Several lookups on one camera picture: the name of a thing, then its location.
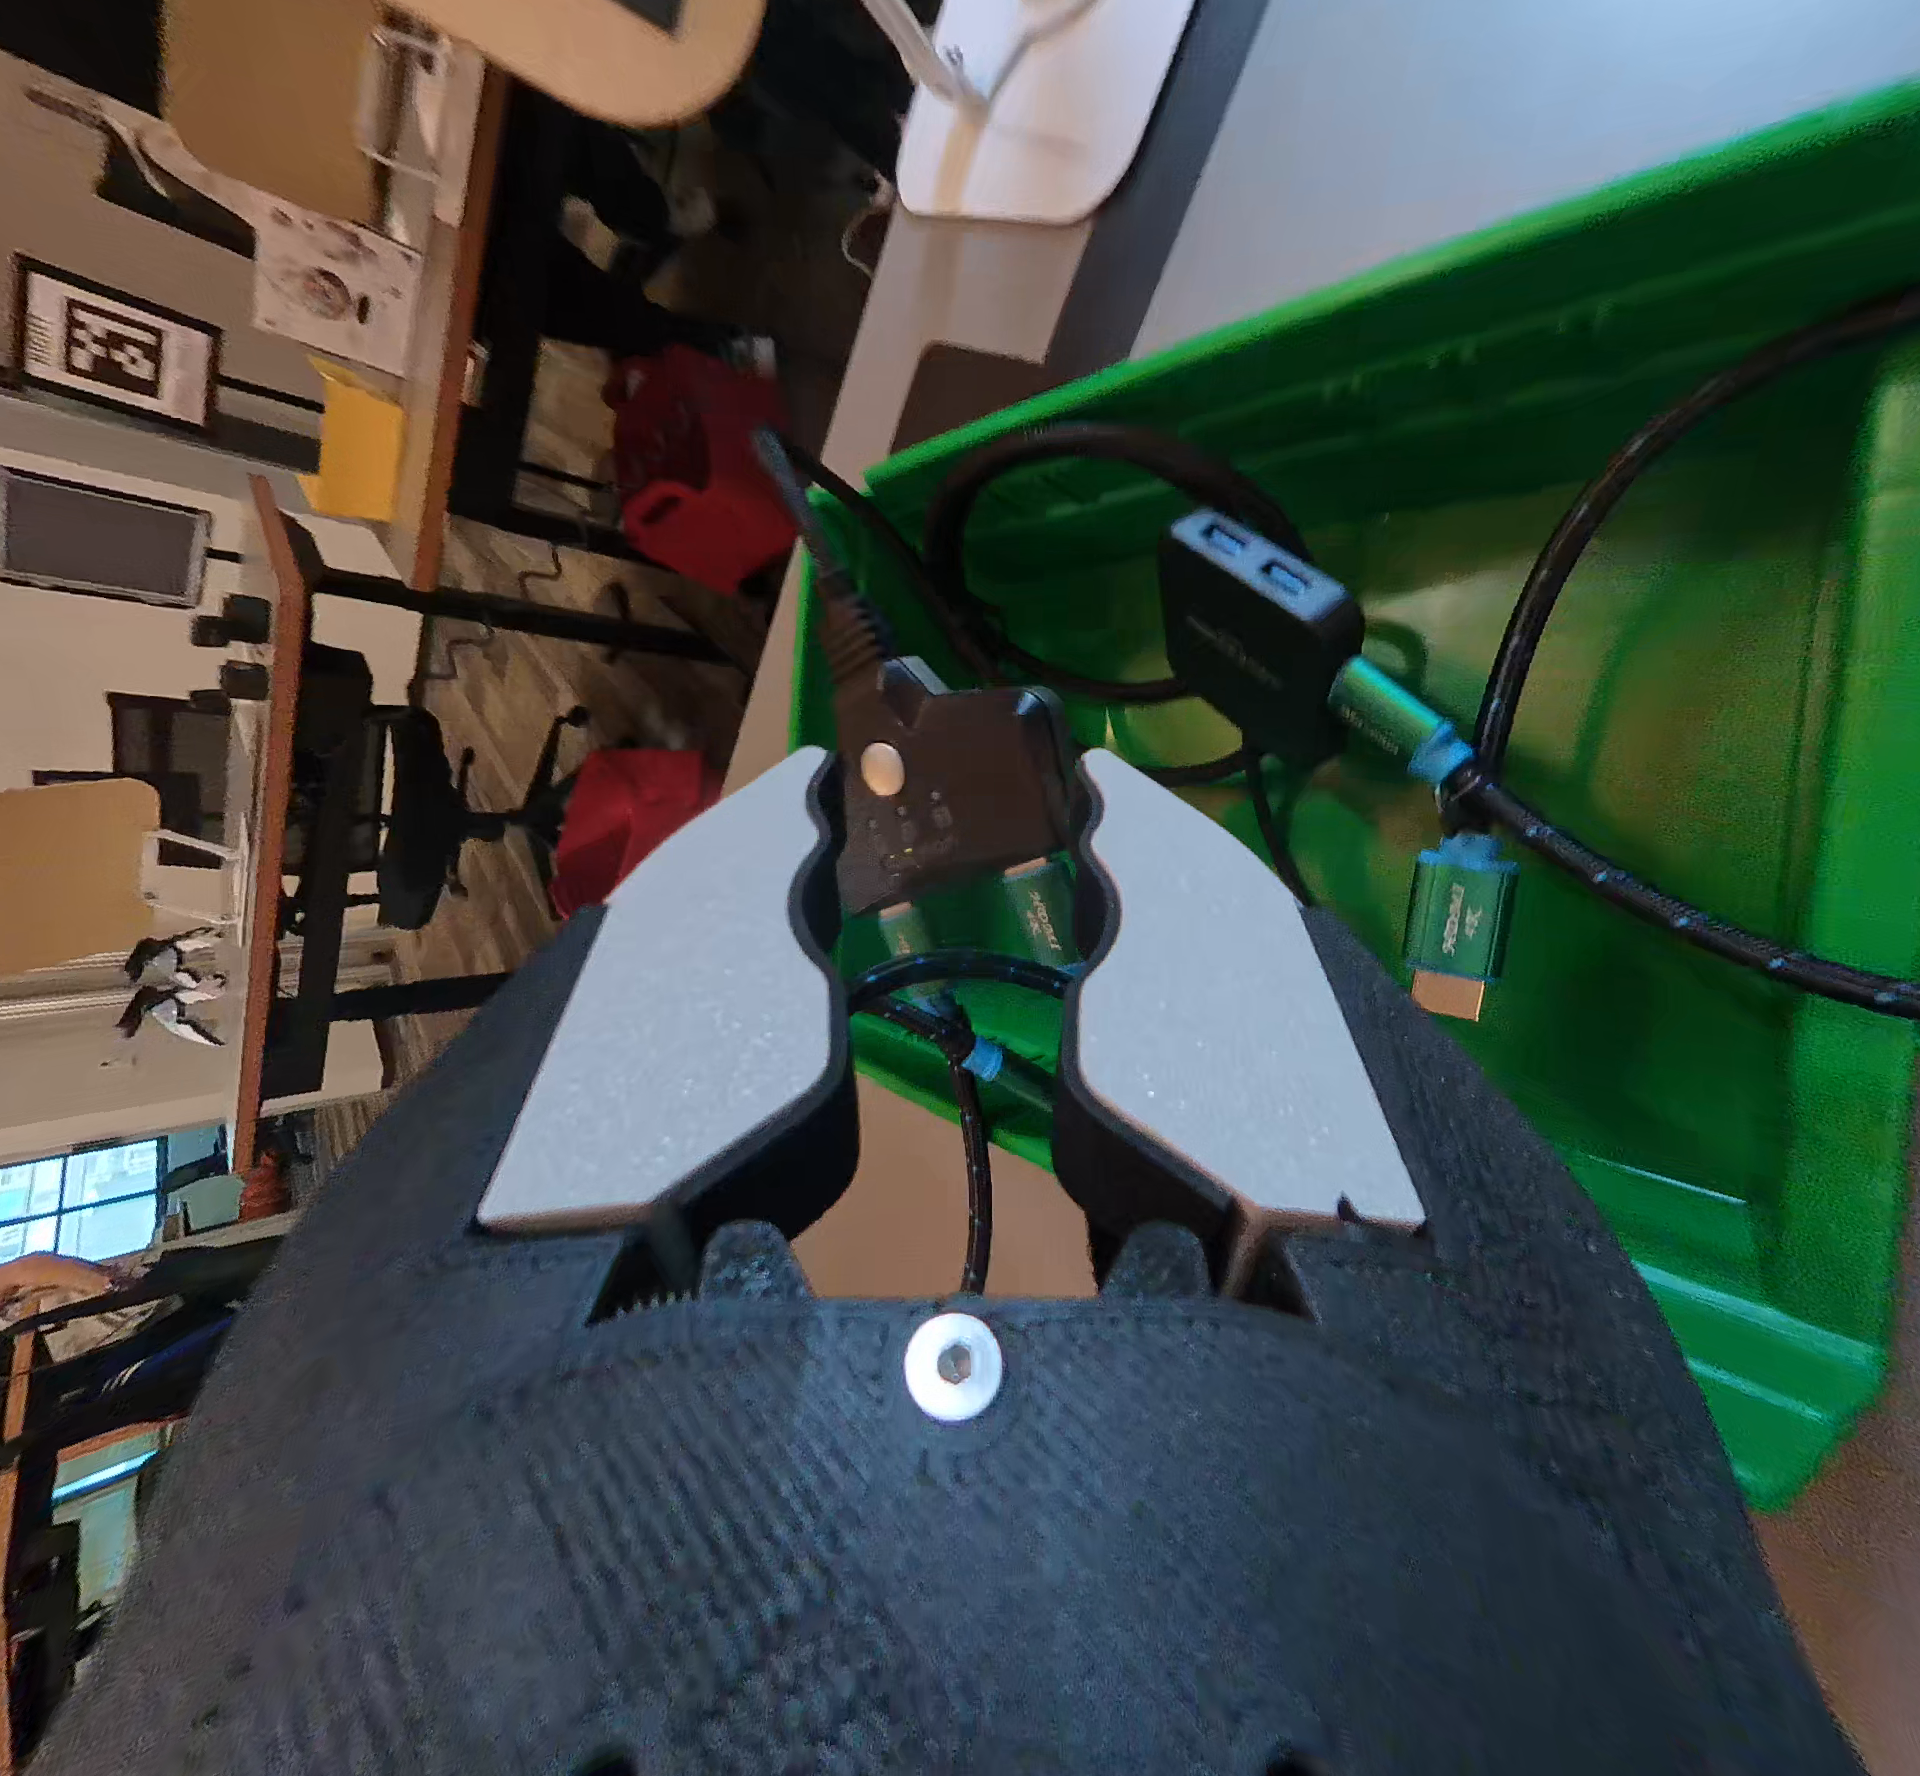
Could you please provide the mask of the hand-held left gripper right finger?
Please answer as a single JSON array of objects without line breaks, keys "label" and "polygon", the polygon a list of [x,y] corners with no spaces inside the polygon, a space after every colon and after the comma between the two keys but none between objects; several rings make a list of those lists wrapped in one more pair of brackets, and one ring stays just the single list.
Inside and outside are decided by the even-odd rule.
[{"label": "hand-held left gripper right finger", "polygon": [[1092,1232],[1418,1232],[1422,1198],[1295,892],[1119,755],[1089,750],[1078,783],[1088,946],[1062,1004],[1052,1164]]}]

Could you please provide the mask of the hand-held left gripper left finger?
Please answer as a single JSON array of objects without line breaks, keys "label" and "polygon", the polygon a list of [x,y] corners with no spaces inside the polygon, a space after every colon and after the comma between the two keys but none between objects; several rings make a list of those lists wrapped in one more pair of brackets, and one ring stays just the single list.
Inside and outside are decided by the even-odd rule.
[{"label": "hand-held left gripper left finger", "polygon": [[601,907],[477,1222],[673,1218],[802,1236],[852,1186],[839,761],[802,746],[649,853]]}]

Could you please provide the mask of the black hub adapter with cable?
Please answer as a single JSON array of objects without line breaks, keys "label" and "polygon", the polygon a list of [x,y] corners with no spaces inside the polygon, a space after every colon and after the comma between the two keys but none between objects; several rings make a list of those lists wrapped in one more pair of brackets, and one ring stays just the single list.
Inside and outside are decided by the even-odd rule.
[{"label": "black hub adapter with cable", "polygon": [[[992,620],[967,574],[967,532],[988,488],[1015,470],[1092,460],[1141,470],[1185,501],[1159,541],[1169,672],[1100,679],[1044,660]],[[1112,707],[1197,700],[1240,737],[1239,750],[1187,778],[1247,779],[1261,843],[1284,883],[1311,904],[1266,768],[1311,775],[1343,746],[1332,707],[1342,671],[1361,654],[1364,614],[1308,561],[1303,532],[1254,479],[1195,443],[1136,423],[1068,419],[1000,438],[943,479],[922,528],[922,563],[948,635],[995,680],[1005,671]]]}]

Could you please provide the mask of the green plastic bin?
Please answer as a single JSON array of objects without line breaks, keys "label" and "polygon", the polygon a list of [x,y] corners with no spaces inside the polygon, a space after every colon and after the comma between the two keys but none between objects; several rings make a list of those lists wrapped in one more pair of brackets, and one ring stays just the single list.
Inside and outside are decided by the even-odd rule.
[{"label": "green plastic bin", "polygon": [[[1267,488],[1368,654],[1469,731],[1530,565],[1644,422],[1760,344],[1917,284],[1898,84],[1460,237],[860,474],[917,541],[972,449],[1178,433]],[[1802,362],[1624,494],[1558,598],[1501,779],[1745,930],[1917,975],[1917,331]],[[1796,994],[1507,844],[1503,971],[1442,1021],[1643,1270],[1747,1499],[1877,1401],[1917,1025]]]}]

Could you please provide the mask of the red bag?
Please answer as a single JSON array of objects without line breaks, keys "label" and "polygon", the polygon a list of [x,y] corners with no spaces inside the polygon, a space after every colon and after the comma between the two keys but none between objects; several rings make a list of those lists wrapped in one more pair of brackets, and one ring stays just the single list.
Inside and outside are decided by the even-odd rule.
[{"label": "red bag", "polygon": [[546,875],[561,922],[602,904],[612,890],[723,792],[697,750],[612,746],[588,755],[567,786],[567,805]]},{"label": "red bag", "polygon": [[612,488],[625,541],[717,593],[784,563],[799,529],[755,449],[786,432],[772,375],[671,344],[615,364]]}]

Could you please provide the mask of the black office chair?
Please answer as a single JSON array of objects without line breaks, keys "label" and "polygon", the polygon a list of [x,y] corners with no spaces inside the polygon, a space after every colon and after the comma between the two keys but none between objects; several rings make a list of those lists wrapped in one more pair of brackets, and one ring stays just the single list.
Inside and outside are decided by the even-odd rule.
[{"label": "black office chair", "polygon": [[545,731],[523,799],[505,812],[469,802],[476,750],[458,761],[445,752],[445,731],[427,707],[376,707],[363,721],[352,778],[349,874],[370,872],[372,894],[350,894],[349,905],[370,904],[379,922],[423,930],[445,895],[467,895],[460,859],[469,844],[527,835],[535,864],[552,880],[574,775],[559,770],[563,734],[589,724],[588,705],[555,715]]}]

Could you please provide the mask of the small yellow holder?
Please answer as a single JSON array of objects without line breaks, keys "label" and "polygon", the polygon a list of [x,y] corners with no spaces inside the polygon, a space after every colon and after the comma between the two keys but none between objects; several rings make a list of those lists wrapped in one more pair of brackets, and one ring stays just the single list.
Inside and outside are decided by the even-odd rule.
[{"label": "small yellow holder", "polygon": [[401,402],[349,362],[310,353],[324,386],[319,465],[301,474],[314,513],[390,524],[400,507]]}]

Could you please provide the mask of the wooden top desk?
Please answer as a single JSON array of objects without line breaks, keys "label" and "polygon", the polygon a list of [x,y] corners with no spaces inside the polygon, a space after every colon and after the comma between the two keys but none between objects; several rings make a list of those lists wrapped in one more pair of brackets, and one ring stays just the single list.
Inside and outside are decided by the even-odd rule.
[{"label": "wooden top desk", "polygon": [[428,206],[407,370],[401,456],[383,540],[407,587],[438,584],[445,526],[512,79],[467,45],[451,49],[443,182]]}]

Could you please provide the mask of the grey monitor screen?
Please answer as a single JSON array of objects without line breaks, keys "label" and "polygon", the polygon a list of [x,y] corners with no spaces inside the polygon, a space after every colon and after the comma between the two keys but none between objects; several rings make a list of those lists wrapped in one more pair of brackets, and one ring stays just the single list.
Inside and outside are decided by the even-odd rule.
[{"label": "grey monitor screen", "polygon": [[206,593],[211,519],[196,507],[2,470],[2,579],[193,610]]}]

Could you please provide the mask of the paper sheet with drawing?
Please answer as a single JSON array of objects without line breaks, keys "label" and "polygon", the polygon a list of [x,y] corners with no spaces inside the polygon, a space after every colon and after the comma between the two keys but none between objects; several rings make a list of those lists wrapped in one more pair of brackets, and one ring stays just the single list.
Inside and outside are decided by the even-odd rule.
[{"label": "paper sheet with drawing", "polygon": [[256,328],[381,373],[407,373],[419,252],[279,198],[255,206],[251,224]]}]

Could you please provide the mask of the black and white marker tag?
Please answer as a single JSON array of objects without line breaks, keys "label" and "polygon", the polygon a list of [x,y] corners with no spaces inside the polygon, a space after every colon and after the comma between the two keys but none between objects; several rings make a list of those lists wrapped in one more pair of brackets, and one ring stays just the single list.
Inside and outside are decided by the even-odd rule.
[{"label": "black and white marker tag", "polygon": [[221,362],[217,322],[13,256],[13,375],[23,386],[206,438]]}]

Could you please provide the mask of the white board stand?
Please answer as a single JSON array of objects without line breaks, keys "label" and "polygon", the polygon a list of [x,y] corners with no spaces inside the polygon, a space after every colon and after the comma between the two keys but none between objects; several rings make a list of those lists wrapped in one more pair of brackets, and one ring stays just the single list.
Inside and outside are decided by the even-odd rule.
[{"label": "white board stand", "polygon": [[1128,174],[1195,0],[858,0],[915,96],[893,185],[926,219],[1067,226]]}]

